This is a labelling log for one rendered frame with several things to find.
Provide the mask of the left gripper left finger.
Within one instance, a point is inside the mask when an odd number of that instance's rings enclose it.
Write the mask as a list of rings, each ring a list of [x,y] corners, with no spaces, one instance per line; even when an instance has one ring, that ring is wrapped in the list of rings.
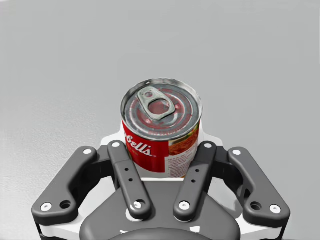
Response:
[[[144,220],[152,214],[152,201],[131,160],[126,144],[113,140],[99,149],[79,147],[31,208],[36,224],[52,226],[74,221],[88,193],[105,177],[121,189],[130,215]]]

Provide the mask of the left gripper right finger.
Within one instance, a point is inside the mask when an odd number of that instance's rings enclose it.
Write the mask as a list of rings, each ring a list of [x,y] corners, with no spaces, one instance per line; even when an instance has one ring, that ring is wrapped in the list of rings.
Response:
[[[243,147],[226,150],[214,142],[196,141],[197,152],[173,204],[173,216],[181,222],[203,220],[210,226],[238,228],[239,224],[208,195],[212,178],[223,180],[242,208],[248,224],[285,228],[291,210],[250,152]]]

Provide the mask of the red and white can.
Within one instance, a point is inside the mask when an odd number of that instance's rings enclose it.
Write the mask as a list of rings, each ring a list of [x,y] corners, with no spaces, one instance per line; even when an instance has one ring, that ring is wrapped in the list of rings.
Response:
[[[146,178],[183,178],[199,142],[203,105],[188,84],[154,78],[130,88],[120,105],[125,144]]]

